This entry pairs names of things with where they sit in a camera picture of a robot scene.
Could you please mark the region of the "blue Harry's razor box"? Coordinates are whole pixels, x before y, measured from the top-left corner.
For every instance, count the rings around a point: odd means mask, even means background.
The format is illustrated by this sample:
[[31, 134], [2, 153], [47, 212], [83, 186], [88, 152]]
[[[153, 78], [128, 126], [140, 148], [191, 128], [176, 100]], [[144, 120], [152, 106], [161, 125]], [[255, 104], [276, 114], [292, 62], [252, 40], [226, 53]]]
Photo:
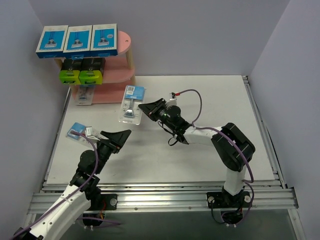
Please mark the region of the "blue Harry's razor box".
[[100, 58], [118, 55], [118, 26], [116, 23], [92, 26], [90, 54], [92, 57]]
[[69, 26], [63, 48], [66, 59], [83, 59], [90, 57], [92, 25]]
[[43, 28], [35, 53], [40, 59], [63, 58], [68, 25], [50, 25]]

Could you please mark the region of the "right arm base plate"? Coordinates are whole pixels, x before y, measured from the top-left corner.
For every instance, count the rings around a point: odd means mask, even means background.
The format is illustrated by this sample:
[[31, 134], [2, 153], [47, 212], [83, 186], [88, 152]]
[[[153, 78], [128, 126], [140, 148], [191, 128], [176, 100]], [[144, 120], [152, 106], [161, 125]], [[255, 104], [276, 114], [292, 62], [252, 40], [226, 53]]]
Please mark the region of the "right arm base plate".
[[251, 196], [248, 191], [241, 191], [236, 195], [228, 192], [207, 192], [207, 204], [212, 209], [238, 209], [250, 207]]

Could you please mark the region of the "white Gillette razor pack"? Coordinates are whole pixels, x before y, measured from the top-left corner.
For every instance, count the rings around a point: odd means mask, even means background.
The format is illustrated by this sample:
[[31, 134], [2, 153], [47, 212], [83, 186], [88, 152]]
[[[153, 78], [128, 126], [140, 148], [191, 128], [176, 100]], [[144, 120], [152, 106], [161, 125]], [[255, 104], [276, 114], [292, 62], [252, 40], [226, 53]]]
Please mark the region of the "white Gillette razor pack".
[[144, 103], [145, 88], [143, 86], [127, 85], [124, 90], [118, 121], [120, 123], [139, 125], [142, 118], [140, 104]]

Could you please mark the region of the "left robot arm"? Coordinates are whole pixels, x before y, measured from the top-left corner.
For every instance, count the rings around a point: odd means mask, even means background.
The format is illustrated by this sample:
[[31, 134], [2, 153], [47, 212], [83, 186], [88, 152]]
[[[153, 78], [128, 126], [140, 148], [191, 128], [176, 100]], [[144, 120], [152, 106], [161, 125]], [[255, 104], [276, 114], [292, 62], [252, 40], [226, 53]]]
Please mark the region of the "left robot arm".
[[13, 240], [59, 240], [71, 225], [86, 210], [95, 210], [103, 203], [100, 179], [102, 171], [112, 154], [117, 154], [132, 131], [101, 131], [103, 136], [93, 143], [85, 134], [71, 131], [84, 138], [91, 146], [80, 155], [80, 160], [70, 183], [58, 200], [36, 221], [25, 228], [19, 228], [11, 237]]

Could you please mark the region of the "black green razor box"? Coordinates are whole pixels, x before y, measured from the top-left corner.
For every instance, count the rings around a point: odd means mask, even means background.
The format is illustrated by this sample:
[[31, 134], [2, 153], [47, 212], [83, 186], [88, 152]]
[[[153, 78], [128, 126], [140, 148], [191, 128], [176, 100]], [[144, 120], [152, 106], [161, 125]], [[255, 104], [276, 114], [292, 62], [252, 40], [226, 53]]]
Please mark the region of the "black green razor box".
[[84, 58], [79, 74], [80, 83], [82, 85], [101, 85], [105, 63], [105, 58]]
[[81, 59], [65, 59], [59, 72], [59, 79], [64, 85], [80, 85]]

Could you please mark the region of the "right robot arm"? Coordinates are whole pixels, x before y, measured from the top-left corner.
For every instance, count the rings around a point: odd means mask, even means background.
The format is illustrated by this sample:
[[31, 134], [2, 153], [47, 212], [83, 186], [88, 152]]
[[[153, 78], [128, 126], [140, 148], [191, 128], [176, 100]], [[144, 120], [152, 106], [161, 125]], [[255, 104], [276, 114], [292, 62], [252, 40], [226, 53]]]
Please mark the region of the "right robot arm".
[[181, 116], [175, 98], [161, 98], [151, 103], [141, 103], [138, 108], [152, 121], [157, 122], [176, 142], [190, 145], [200, 144], [214, 147], [226, 166], [226, 180], [222, 200], [227, 206], [240, 201], [244, 188], [246, 166], [256, 151], [253, 143], [233, 123], [218, 128], [196, 127]]

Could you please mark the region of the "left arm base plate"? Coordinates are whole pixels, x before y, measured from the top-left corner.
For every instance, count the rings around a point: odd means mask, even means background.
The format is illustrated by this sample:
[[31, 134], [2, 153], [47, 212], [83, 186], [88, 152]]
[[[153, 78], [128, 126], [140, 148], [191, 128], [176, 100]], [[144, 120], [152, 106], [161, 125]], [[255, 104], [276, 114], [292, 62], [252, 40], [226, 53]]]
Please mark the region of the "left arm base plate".
[[97, 209], [100, 211], [114, 211], [117, 209], [118, 195], [113, 193], [102, 194], [98, 198]]

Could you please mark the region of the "clear blister razor pack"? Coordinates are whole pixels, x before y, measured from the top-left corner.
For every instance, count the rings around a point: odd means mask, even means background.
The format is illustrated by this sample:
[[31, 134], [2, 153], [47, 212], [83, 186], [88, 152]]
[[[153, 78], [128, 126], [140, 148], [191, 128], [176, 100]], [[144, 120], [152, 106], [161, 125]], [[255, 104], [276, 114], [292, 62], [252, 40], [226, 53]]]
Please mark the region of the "clear blister razor pack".
[[[90, 142], [84, 138], [83, 136], [86, 136], [85, 135], [85, 128], [86, 127], [92, 127], [92, 126], [86, 126], [86, 125], [83, 125], [81, 123], [78, 123], [78, 122], [75, 122], [71, 128], [69, 129], [69, 131], [66, 133], [66, 138], [67, 139], [70, 139], [72, 141], [75, 141], [77, 142], [78, 144], [81, 144], [83, 146], [87, 146], [87, 147], [90, 147], [91, 144]], [[90, 141], [95, 145], [98, 141], [96, 140], [91, 140]]]
[[90, 106], [93, 103], [95, 92], [94, 85], [81, 85], [75, 95], [75, 104], [77, 106]]

